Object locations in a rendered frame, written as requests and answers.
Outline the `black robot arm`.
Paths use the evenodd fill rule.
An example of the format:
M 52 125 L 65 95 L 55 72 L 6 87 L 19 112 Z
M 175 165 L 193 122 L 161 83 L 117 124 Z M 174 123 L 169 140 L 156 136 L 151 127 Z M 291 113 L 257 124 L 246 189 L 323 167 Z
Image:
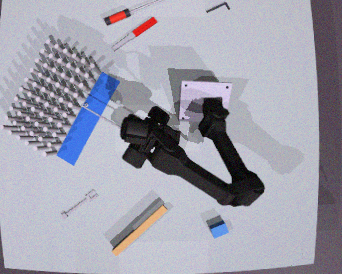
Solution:
M 225 118 L 228 114 L 221 97 L 204 98 L 204 118 L 198 130 L 202 137 L 211 139 L 215 144 L 232 177 L 232 183 L 229 184 L 189 159 L 185 150 L 178 145 L 181 132 L 166 124 L 150 126 L 148 121 L 129 114 L 122 120 L 120 137 L 126 143 L 141 144 L 140 152 L 155 169 L 181 177 L 221 205 L 246 207 L 255 202 L 265 188 L 256 173 L 246 168 L 226 134 Z M 156 148 L 152 153 L 153 146 Z

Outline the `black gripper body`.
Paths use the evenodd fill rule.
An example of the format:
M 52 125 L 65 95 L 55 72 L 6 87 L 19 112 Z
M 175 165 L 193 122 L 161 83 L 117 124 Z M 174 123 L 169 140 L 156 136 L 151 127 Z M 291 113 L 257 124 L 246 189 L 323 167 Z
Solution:
M 167 124 L 170 119 L 169 114 L 158 106 L 152 107 L 147 116 L 149 117 L 147 121 L 150 123 L 150 126 L 158 125 L 158 123 Z M 146 160 L 140 152 L 141 149 L 141 144 L 135 144 L 133 148 L 128 147 L 122 155 L 122 160 L 136 169 L 140 169 Z

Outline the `red-handled screwdriver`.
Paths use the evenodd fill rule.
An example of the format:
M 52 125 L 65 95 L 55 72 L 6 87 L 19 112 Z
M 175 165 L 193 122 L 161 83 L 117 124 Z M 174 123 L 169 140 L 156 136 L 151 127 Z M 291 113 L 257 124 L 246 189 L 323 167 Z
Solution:
M 160 1 L 162 1 L 162 0 L 158 0 L 158 1 L 155 1 L 155 2 L 153 2 L 153 3 L 157 3 L 157 2 L 160 2 Z M 139 7 L 139 8 L 137 8 L 137 9 L 135 9 L 135 10 L 132 10 L 132 11 L 137 11 L 137 10 L 142 9 L 142 8 L 144 8 L 144 7 L 146 7 L 146 6 L 150 5 L 150 4 L 153 4 L 153 3 L 148 3 L 147 5 L 144 5 L 144 6 L 142 6 L 142 7 Z M 120 20 L 124 20 L 124 19 L 126 19 L 127 17 L 130 17 L 130 16 L 131 16 L 131 15 L 130 15 L 130 12 L 132 12 L 132 11 L 129 11 L 129 9 L 126 9 L 126 10 L 124 10 L 124 11 L 121 11 L 121 12 L 119 12 L 119 13 L 116 13 L 116 14 L 113 15 L 113 16 L 110 16 L 110 17 L 108 17 L 108 18 L 105 18 L 104 20 L 105 20 L 105 22 L 106 22 L 106 25 L 108 26 L 109 24 L 112 24 L 112 23 L 114 23 L 114 22 L 117 22 L 117 21 L 120 21 Z

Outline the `tan flat bar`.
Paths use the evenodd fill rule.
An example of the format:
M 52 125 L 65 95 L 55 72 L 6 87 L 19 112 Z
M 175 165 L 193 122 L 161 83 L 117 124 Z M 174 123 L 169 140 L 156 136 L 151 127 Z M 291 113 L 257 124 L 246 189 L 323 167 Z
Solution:
M 124 239 L 122 239 L 118 245 L 115 245 L 112 249 L 112 253 L 117 256 L 123 251 L 124 248 L 128 247 L 135 239 L 148 229 L 153 223 L 167 211 L 167 208 L 162 204 L 150 217 L 140 224 L 135 230 L 132 230 Z

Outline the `grey metal wrench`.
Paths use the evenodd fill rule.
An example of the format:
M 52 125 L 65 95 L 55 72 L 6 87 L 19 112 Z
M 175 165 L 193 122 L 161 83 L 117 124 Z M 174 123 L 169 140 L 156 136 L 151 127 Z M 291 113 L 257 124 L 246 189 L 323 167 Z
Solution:
M 84 201 L 82 201 L 82 202 L 81 202 L 80 204 L 78 204 L 75 208 L 71 209 L 67 214 L 66 214 L 66 213 L 63 213 L 63 214 L 61 215 L 62 218 L 65 220 L 65 218 L 67 218 L 68 215 L 71 214 L 72 211 L 74 211 L 74 210 L 77 209 L 79 206 L 81 206 L 83 203 L 85 203 L 85 201 L 91 202 L 92 200 L 94 200 L 95 197 L 98 196 L 98 194 L 96 194 L 96 195 L 91 199 L 90 195 L 91 195 L 94 191 L 95 191 L 95 190 L 93 189 L 92 192 L 90 192 L 88 195 L 85 196 L 87 199 L 85 199 Z

